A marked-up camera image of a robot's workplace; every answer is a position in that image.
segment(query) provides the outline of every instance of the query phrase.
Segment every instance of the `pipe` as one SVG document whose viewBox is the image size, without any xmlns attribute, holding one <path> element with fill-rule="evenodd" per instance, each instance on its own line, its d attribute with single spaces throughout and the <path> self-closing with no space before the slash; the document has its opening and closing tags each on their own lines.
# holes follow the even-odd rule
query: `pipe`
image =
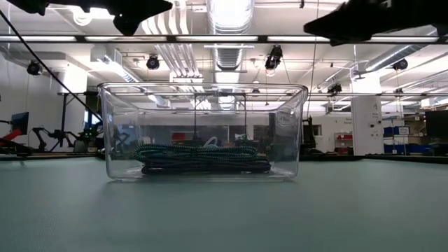
<svg viewBox="0 0 448 252">
<path fill-rule="evenodd" d="M 157 27 L 162 34 L 168 34 L 167 27 L 165 26 L 165 13 L 158 15 Z M 166 53 L 174 59 L 174 66 L 177 68 L 177 71 L 180 71 L 182 76 L 187 76 L 187 71 L 185 71 L 185 67 L 183 67 L 181 58 L 179 57 L 179 54 L 173 44 L 168 44 L 167 47 L 168 51 Z"/>
<path fill-rule="evenodd" d="M 155 25 L 154 17 L 148 18 L 148 27 L 154 35 L 160 34 L 157 29 L 157 26 Z M 181 76 L 182 73 L 179 69 L 176 68 L 176 65 L 173 63 L 174 59 L 172 58 L 171 54 L 168 52 L 166 45 L 158 45 L 158 46 L 160 49 L 159 53 L 162 55 L 162 57 L 165 59 L 166 62 L 170 62 L 171 71 L 176 75 L 176 77 Z"/>
<path fill-rule="evenodd" d="M 177 35 L 179 34 L 179 31 L 177 30 L 176 25 L 176 9 L 172 8 L 169 11 L 169 21 L 168 21 L 168 27 L 172 34 Z M 188 73 L 185 73 L 185 76 L 193 76 L 193 68 L 191 67 L 190 58 L 188 57 L 187 53 L 185 52 L 185 48 L 183 45 L 177 45 L 177 48 L 179 49 L 179 52 L 181 52 L 183 60 L 185 61 L 185 65 L 188 68 Z"/>
<path fill-rule="evenodd" d="M 437 36 L 437 30 L 434 29 L 430 33 L 424 36 Z M 382 55 L 371 59 L 366 65 L 365 70 L 372 72 L 383 69 L 384 67 L 391 66 L 392 64 L 420 51 L 421 49 L 427 47 L 428 45 L 397 45 L 396 47 L 388 50 Z"/>
<path fill-rule="evenodd" d="M 251 26 L 254 0 L 207 0 L 209 26 L 212 34 L 245 34 Z M 243 57 L 243 49 L 213 50 L 216 66 L 223 71 L 236 70 Z"/>
<path fill-rule="evenodd" d="M 180 0 L 179 1 L 179 26 L 181 28 L 181 33 L 183 35 L 189 34 L 188 27 L 187 27 L 187 4 L 186 0 Z M 197 63 L 195 59 L 195 54 L 193 52 L 193 47 L 191 44 L 185 44 L 181 45 L 181 47 L 184 47 L 185 56 L 187 56 L 190 60 L 192 71 L 194 72 L 195 77 L 201 77 L 199 73 L 199 69 L 197 68 Z"/>
<path fill-rule="evenodd" d="M 149 24 L 150 24 L 150 20 L 149 19 L 147 19 L 147 20 L 145 20 L 145 21 L 143 21 L 141 23 L 141 28 L 143 29 L 143 31 L 147 35 L 151 35 L 152 34 Z M 173 74 L 176 74 L 175 71 L 174 71 L 174 67 L 173 67 L 172 63 L 168 60 L 168 57 L 165 55 L 165 52 L 161 49 L 160 45 L 155 45 L 154 47 L 159 52 L 159 54 L 162 56 L 163 60 L 165 61 L 165 64 L 167 64 L 169 70 Z"/>
<path fill-rule="evenodd" d="M 442 59 L 443 57 L 446 57 L 447 55 L 448 55 L 448 52 L 442 53 L 441 55 L 439 55 L 439 56 L 437 56 L 437 57 L 434 57 L 434 58 L 432 58 L 432 59 L 430 59 L 430 60 L 428 60 L 428 61 L 425 61 L 425 62 L 421 63 L 421 64 L 418 65 L 418 66 L 414 66 L 414 67 L 412 67 L 411 69 L 408 69 L 408 70 L 406 70 L 406 71 L 401 71 L 400 73 L 394 74 L 392 77 L 387 78 L 386 80 L 383 80 L 382 82 L 385 83 L 386 81 L 390 81 L 390 80 L 393 80 L 394 78 L 398 78 L 398 77 L 400 77 L 400 76 L 402 76 L 402 75 L 408 74 L 409 72 L 411 72 L 411 71 L 413 71 L 413 70 L 415 70 L 415 69 L 418 69 L 419 67 L 422 67 L 422 66 L 424 66 L 424 65 L 427 65 L 427 64 L 429 64 L 429 63 L 432 63 L 432 62 L 434 62 L 434 61 L 436 61 L 436 60 L 440 60 L 440 59 Z"/>
</svg>

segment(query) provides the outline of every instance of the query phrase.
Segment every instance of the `pillar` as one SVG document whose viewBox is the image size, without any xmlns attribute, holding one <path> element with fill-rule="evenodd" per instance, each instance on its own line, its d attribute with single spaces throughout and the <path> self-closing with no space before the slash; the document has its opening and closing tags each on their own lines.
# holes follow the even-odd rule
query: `pillar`
<svg viewBox="0 0 448 252">
<path fill-rule="evenodd" d="M 377 74 L 352 81 L 354 93 L 380 93 Z M 382 103 L 380 97 L 354 97 L 351 99 L 353 121 L 353 149 L 355 155 L 384 153 Z"/>
</svg>

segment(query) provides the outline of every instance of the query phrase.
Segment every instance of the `black cable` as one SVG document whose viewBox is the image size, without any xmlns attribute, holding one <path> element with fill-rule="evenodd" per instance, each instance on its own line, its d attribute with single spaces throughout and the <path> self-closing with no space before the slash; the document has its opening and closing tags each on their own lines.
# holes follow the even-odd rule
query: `black cable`
<svg viewBox="0 0 448 252">
<path fill-rule="evenodd" d="M 254 147 L 192 147 L 145 144 L 136 148 L 136 160 L 145 164 L 143 174 L 264 173 L 271 169 L 267 157 L 258 157 Z"/>
<path fill-rule="evenodd" d="M 15 33 L 15 35 L 19 38 L 20 42 L 23 43 L 23 45 L 28 49 L 28 51 L 33 55 L 34 58 L 36 58 L 36 60 L 39 62 L 39 64 L 45 69 L 47 70 L 47 72 L 65 89 L 69 92 L 70 95 L 73 96 L 73 98 L 75 98 L 78 102 L 80 102 L 89 112 L 91 112 L 96 118 L 98 118 L 98 120 L 103 121 L 101 119 L 101 117 L 99 115 L 97 115 L 91 108 L 89 108 L 89 106 L 87 106 L 86 103 L 84 103 L 84 101 L 82 101 L 81 99 L 79 99 L 79 97 L 77 97 L 72 91 L 70 91 L 70 89 L 64 85 L 62 83 L 62 81 L 50 70 L 50 68 L 45 65 L 45 63 L 43 63 L 42 59 L 39 58 L 39 56 L 37 56 L 37 54 L 31 49 L 31 47 L 29 47 L 28 43 L 22 38 L 22 35 L 20 35 L 19 31 L 14 27 L 14 25 L 11 23 L 11 21 L 9 21 L 9 19 L 5 16 L 5 14 L 3 13 L 2 10 L 0 10 L 0 15 L 1 17 L 5 20 L 6 24 L 8 24 L 8 26 L 13 30 L 13 32 Z"/>
</svg>

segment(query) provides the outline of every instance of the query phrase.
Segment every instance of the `ceiling light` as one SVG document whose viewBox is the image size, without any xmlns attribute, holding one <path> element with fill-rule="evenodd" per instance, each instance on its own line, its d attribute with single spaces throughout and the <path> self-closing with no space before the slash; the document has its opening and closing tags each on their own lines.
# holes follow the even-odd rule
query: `ceiling light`
<svg viewBox="0 0 448 252">
<path fill-rule="evenodd" d="M 104 56 L 103 59 L 97 59 L 98 62 L 103 62 L 105 66 L 107 66 L 111 71 L 118 74 L 121 78 L 123 78 L 128 83 L 139 82 L 132 74 L 126 71 L 119 63 L 114 62 L 107 55 Z"/>
<path fill-rule="evenodd" d="M 319 36 L 268 36 L 268 42 L 329 42 L 328 38 Z"/>
<path fill-rule="evenodd" d="M 213 41 L 213 42 L 245 42 L 245 41 L 257 41 L 258 36 L 177 36 L 177 41 L 181 42 L 193 42 L 193 41 Z"/>
<path fill-rule="evenodd" d="M 204 45 L 206 49 L 254 49 L 254 45 Z"/>
<path fill-rule="evenodd" d="M 72 42 L 76 41 L 74 36 L 22 36 L 26 42 L 42 42 L 42 41 L 57 41 L 57 42 Z M 20 41 L 17 36 L 0 36 L 4 42 Z"/>
<path fill-rule="evenodd" d="M 390 43 L 390 42 L 407 42 L 407 43 L 432 43 L 436 42 L 438 37 L 434 36 L 374 36 L 368 42 Z"/>
<path fill-rule="evenodd" d="M 86 36 L 89 42 L 165 42 L 166 36 Z"/>
</svg>

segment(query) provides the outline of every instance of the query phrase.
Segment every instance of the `ceiling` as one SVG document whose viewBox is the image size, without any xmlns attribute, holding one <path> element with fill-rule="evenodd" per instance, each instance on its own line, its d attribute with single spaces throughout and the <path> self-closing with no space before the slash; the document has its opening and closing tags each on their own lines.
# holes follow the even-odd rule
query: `ceiling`
<svg viewBox="0 0 448 252">
<path fill-rule="evenodd" d="M 300 9 L 298 1 L 278 1 L 278 0 L 255 0 L 255 10 L 249 34 L 293 34 L 301 35 L 303 25 L 317 17 L 328 14 L 343 0 L 320 1 L 317 8 L 317 1 L 305 1 L 305 8 Z M 192 34 L 208 34 L 209 26 L 207 13 L 201 11 L 205 7 L 205 1 L 187 1 L 187 23 Z M 94 19 L 87 26 L 79 26 L 74 22 L 73 13 L 64 6 L 50 6 L 45 16 L 30 15 L 20 9 L 10 5 L 6 1 L 0 1 L 0 9 L 8 14 L 10 20 L 23 34 L 70 34 L 70 35 L 120 35 L 113 26 L 111 20 Z M 421 36 L 426 34 L 430 27 L 420 27 L 393 33 L 394 35 Z M 9 34 L 8 26 L 5 22 L 0 22 L 0 33 Z M 136 35 L 144 35 L 140 27 Z M 90 53 L 94 45 L 91 44 L 32 44 L 36 52 L 59 52 L 64 53 L 89 69 L 90 77 L 88 85 L 96 86 L 103 82 L 123 82 L 123 79 L 116 73 L 104 71 L 99 68 L 98 62 L 91 62 Z M 109 50 L 117 49 L 123 55 L 123 65 L 132 74 L 145 81 L 169 81 L 170 70 L 161 60 L 158 70 L 149 71 L 146 67 L 146 60 L 152 53 L 158 53 L 154 44 L 107 44 Z M 374 59 L 393 48 L 396 45 L 340 45 L 331 47 L 330 45 L 318 44 L 284 44 L 283 63 L 280 64 L 276 73 L 272 77 L 267 77 L 264 70 L 264 59 L 271 50 L 272 44 L 255 44 L 252 49 L 246 49 L 241 67 L 242 73 L 239 76 L 240 83 L 293 83 L 307 86 L 312 92 L 326 92 L 324 81 L 339 71 L 342 67 L 347 67 L 353 62 L 366 62 Z M 204 44 L 193 44 L 195 61 L 199 72 L 204 77 L 204 82 L 214 81 L 214 62 L 210 49 L 204 48 Z M 14 54 L 23 52 L 25 48 L 20 44 L 13 44 L 6 53 Z M 432 74 L 448 69 L 448 57 L 442 57 L 448 52 L 445 45 L 430 45 L 419 52 L 406 58 L 409 62 L 405 73 L 396 73 L 392 69 L 382 69 L 381 88 L 383 91 L 390 91 L 398 86 L 424 79 Z M 420 64 L 440 56 L 439 59 Z M 344 70 L 338 78 L 342 84 L 344 92 L 350 92 L 350 78 L 347 78 L 349 71 Z M 434 88 L 447 86 L 448 78 L 439 79 L 437 82 L 429 82 L 420 87 L 416 87 L 412 92 L 426 92 Z M 418 101 L 420 97 L 410 99 Z"/>
</svg>

